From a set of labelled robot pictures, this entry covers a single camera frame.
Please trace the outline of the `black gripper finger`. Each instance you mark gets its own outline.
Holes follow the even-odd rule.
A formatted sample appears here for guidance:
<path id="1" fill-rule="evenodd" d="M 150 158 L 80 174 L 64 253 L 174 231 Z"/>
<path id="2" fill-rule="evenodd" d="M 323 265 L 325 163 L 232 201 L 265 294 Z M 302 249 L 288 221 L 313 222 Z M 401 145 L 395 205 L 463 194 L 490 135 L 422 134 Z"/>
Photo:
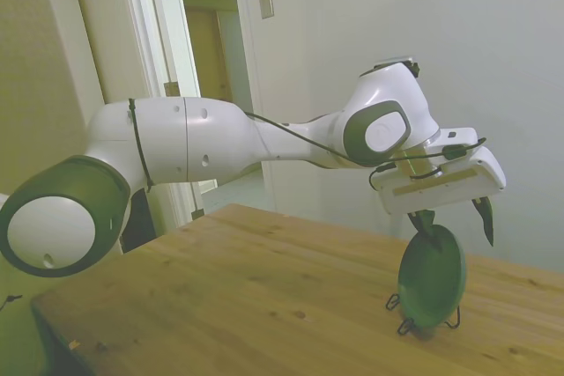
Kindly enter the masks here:
<path id="1" fill-rule="evenodd" d="M 488 197 L 480 197 L 473 199 L 472 204 L 478 214 L 481 216 L 484 234 L 488 243 L 494 245 L 494 214 L 492 204 Z"/>
<path id="2" fill-rule="evenodd" d="M 435 249 L 441 249 L 440 241 L 433 233 L 435 212 L 433 210 L 419 210 L 408 214 L 412 225 L 424 240 Z"/>

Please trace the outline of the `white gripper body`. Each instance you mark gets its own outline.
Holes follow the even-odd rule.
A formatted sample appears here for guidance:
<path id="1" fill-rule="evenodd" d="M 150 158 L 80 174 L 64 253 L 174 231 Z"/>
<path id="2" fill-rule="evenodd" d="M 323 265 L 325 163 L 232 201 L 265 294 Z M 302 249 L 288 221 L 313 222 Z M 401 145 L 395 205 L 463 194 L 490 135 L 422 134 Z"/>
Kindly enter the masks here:
<path id="1" fill-rule="evenodd" d="M 499 162 L 472 128 L 439 129 L 394 158 L 394 168 L 373 174 L 373 188 L 391 215 L 488 197 L 506 187 Z"/>

